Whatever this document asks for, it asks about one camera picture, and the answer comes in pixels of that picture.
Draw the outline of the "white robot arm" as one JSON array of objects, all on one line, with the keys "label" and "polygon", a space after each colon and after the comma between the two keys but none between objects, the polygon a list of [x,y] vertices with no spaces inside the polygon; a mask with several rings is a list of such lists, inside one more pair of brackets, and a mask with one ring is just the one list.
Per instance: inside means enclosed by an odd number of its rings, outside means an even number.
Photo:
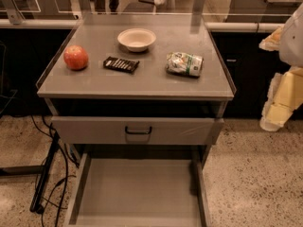
[{"label": "white robot arm", "polygon": [[303,5],[259,47],[277,51],[280,60],[290,65],[286,73],[272,78],[259,121],[265,131],[278,131],[303,104]]}]

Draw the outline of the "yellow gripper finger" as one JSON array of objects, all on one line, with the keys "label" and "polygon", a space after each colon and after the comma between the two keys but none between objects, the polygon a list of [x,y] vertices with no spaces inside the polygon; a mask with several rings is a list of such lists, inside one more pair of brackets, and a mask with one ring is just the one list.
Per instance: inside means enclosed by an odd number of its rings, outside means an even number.
[{"label": "yellow gripper finger", "polygon": [[278,131],[303,104],[303,68],[292,66],[284,74],[275,73],[263,106],[259,125]]},{"label": "yellow gripper finger", "polygon": [[259,43],[259,48],[266,51],[278,51],[280,47],[280,37],[283,28],[278,27],[273,33]]}]

